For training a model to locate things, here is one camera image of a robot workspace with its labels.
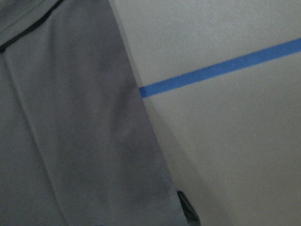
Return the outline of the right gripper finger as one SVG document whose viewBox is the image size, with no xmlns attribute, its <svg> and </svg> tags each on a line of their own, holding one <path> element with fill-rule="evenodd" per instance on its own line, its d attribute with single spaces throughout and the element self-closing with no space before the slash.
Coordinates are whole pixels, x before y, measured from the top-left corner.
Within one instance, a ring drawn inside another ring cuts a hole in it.
<svg viewBox="0 0 301 226">
<path fill-rule="evenodd" d="M 200 226 L 200 218 L 185 193 L 181 190 L 177 190 L 177 195 L 188 224 L 190 226 Z"/>
</svg>

